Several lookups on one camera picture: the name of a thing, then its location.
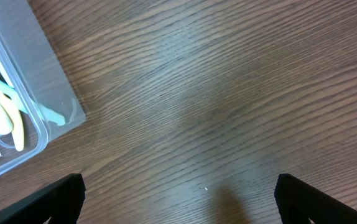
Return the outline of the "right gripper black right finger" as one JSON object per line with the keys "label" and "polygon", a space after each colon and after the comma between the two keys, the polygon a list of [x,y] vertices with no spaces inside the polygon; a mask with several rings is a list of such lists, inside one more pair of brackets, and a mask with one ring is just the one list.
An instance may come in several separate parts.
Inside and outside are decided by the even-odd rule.
{"label": "right gripper black right finger", "polygon": [[290,174],[278,177],[274,197],[283,224],[357,224],[357,211]]}

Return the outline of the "yellow plastic knife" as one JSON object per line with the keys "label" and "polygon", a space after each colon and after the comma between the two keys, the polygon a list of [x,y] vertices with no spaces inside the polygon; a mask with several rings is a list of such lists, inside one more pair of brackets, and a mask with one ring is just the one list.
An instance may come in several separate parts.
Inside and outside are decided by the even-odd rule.
{"label": "yellow plastic knife", "polygon": [[0,90],[0,108],[4,111],[0,114],[0,136],[12,134],[14,148],[17,151],[24,149],[24,126],[20,111],[14,102]]}

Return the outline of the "pale teal plastic knife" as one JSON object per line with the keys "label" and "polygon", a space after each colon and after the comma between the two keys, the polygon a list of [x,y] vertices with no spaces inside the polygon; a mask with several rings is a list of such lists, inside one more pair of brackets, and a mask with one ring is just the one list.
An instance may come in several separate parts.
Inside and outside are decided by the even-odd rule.
{"label": "pale teal plastic knife", "polygon": [[[21,110],[22,112],[28,114],[28,111],[26,110],[23,102],[21,101],[21,99],[19,98],[19,95],[17,94],[17,91],[15,91],[15,89],[13,89],[12,87],[10,87],[8,84],[2,82],[0,80],[0,91],[9,96],[11,98],[11,100],[14,102],[14,104],[16,105],[17,109]],[[56,125],[58,126],[64,126],[66,125],[66,119],[65,117],[44,106],[43,104],[39,104],[37,106],[38,110],[40,111],[39,112],[39,117],[44,120],[44,121],[51,121],[53,123],[55,123]]]}

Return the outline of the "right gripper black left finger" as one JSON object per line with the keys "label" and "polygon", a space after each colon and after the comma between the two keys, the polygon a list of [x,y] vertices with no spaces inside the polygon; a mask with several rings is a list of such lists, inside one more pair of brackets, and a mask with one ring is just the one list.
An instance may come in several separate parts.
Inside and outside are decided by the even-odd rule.
{"label": "right gripper black left finger", "polygon": [[85,201],[81,174],[69,174],[0,210],[0,224],[76,223]]}

